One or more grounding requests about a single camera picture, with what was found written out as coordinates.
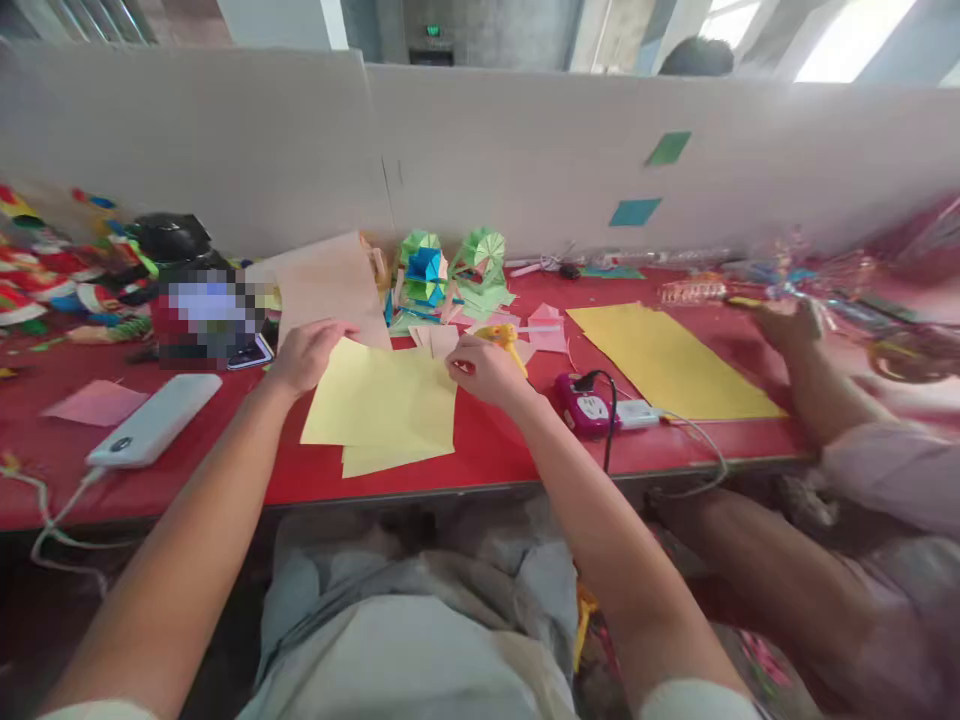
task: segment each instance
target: forearm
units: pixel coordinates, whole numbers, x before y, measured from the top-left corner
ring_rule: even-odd
[[[511,415],[610,624],[634,699],[668,677],[705,678],[748,694],[656,538],[546,399]]]
[[[830,362],[819,342],[798,342],[783,359],[790,373],[793,402],[807,432],[820,447],[847,430],[894,416]]]
[[[150,533],[47,701],[121,695],[160,718],[179,712],[260,516],[293,401],[269,380]]]

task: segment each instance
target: charging cable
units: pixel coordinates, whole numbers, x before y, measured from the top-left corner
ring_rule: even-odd
[[[610,422],[608,423],[610,427],[607,431],[607,447],[603,451],[603,471],[609,475],[610,450],[613,448],[613,432],[617,424],[617,383],[614,382],[613,377],[606,370],[591,370],[582,378],[574,380],[573,389],[577,392],[593,392],[593,384],[598,375],[605,376],[613,390],[613,400],[610,403]]]
[[[616,428],[616,420],[617,420],[617,393],[621,391],[617,389],[617,384],[614,381],[613,377],[611,377],[610,373],[608,373],[605,370],[591,370],[580,379],[574,381],[573,389],[577,392],[592,392],[596,379],[598,378],[598,376],[601,376],[601,375],[604,376],[607,379],[607,382],[610,383],[610,389],[612,390],[612,400],[610,402],[610,423],[609,423],[609,430],[607,432],[607,446],[603,453],[603,471],[609,475],[610,474],[610,452],[611,452],[611,449],[613,448],[613,434]],[[680,422],[685,423],[689,425],[691,428],[693,428],[694,430],[696,430],[700,434],[700,436],[704,440],[706,440],[707,444],[713,449],[713,451],[717,454],[717,458],[720,461],[720,467],[717,470],[717,475],[710,482],[705,483],[704,485],[697,486],[695,488],[691,488],[690,490],[684,490],[678,493],[665,493],[662,490],[656,490],[655,494],[661,498],[667,498],[671,500],[682,500],[684,498],[700,495],[701,493],[708,492],[722,485],[724,481],[727,479],[727,476],[730,474],[730,466],[727,463],[727,459],[723,456],[723,453],[720,452],[720,448],[717,447],[717,444],[713,441],[713,438],[711,438],[710,435],[707,434],[707,431],[704,430],[702,427],[700,427],[700,425],[695,423],[693,420],[685,418],[682,415],[678,415],[677,413],[671,410],[665,410],[663,408],[651,408],[650,410],[651,412],[656,413],[660,417],[666,416],[666,417],[676,418]]]
[[[657,408],[656,412],[660,413],[661,416],[668,415],[670,417],[674,417],[677,420],[680,420],[681,422],[686,423],[687,425],[692,427],[694,430],[696,430],[698,433],[700,433],[700,436],[707,441],[707,444],[711,448],[713,448],[713,451],[717,454],[717,458],[720,460],[720,468],[717,470],[716,477],[714,477],[713,480],[711,480],[708,483],[705,483],[704,485],[699,485],[695,488],[691,488],[689,490],[683,490],[677,493],[665,493],[659,488],[656,488],[652,491],[654,496],[658,498],[669,499],[669,500],[683,500],[684,498],[690,498],[690,497],[694,497],[695,495],[700,495],[701,493],[709,492],[710,490],[713,490],[714,488],[722,485],[723,482],[727,479],[727,475],[730,474],[730,466],[727,464],[727,459],[723,456],[723,453],[720,452],[720,448],[718,448],[717,444],[713,441],[713,438],[711,438],[707,434],[707,431],[704,430],[702,427],[700,427],[693,420],[688,420],[682,415],[677,415],[675,412],[671,412],[670,410]]]
[[[97,582],[97,591],[99,592],[101,599],[107,596],[108,583],[106,576],[100,570],[97,568],[85,567],[83,565],[67,565],[65,563],[56,562],[55,560],[50,560],[43,557],[41,551],[43,550],[44,542],[46,542],[48,539],[54,539],[63,545],[80,548],[83,550],[107,550],[127,547],[133,544],[131,542],[102,544],[81,542],[80,540],[74,540],[58,527],[58,525],[63,521],[64,518],[67,517],[70,511],[76,507],[87,488],[99,482],[106,472],[107,468],[105,467],[92,468],[90,472],[88,472],[80,481],[79,487],[76,489],[73,495],[70,496],[70,499],[67,500],[66,505],[64,505],[60,512],[57,513],[56,517],[52,517],[50,514],[49,502],[50,491],[45,482],[30,477],[29,475],[24,475],[17,470],[0,466],[0,474],[2,474],[4,477],[10,478],[11,480],[18,480],[22,483],[30,485],[37,492],[37,505],[40,509],[40,516],[43,518],[43,529],[40,530],[40,533],[37,535],[37,539],[33,543],[33,547],[30,549],[30,560],[34,564],[50,570],[61,570],[63,572],[93,576]]]

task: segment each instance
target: window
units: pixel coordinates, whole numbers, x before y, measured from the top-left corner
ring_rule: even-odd
[[[736,49],[753,22],[760,2],[741,2],[739,0],[713,0],[707,19],[700,28],[700,36],[710,40],[725,40]]]
[[[813,48],[797,82],[856,80],[916,0],[852,0]]]

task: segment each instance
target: yellow glue gun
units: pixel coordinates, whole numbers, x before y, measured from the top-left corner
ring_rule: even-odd
[[[511,323],[504,323],[503,325],[488,325],[487,327],[482,327],[477,330],[474,335],[478,338],[496,343],[510,353],[513,356],[514,361],[516,361],[517,366],[520,368],[520,372],[523,373],[524,377],[527,377],[527,366],[523,364],[523,360],[521,360],[520,356],[517,355],[517,348],[514,345],[518,337],[517,329]]]

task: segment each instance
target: white partition board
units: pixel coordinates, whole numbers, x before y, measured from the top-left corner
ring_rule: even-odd
[[[512,255],[743,246],[800,223],[848,247],[960,186],[960,91],[369,66],[398,233],[481,224]],[[691,131],[679,162],[644,163]],[[619,201],[662,197],[645,227]]]
[[[0,177],[27,197],[193,212],[250,256],[392,231],[359,53],[17,43],[0,88]]]

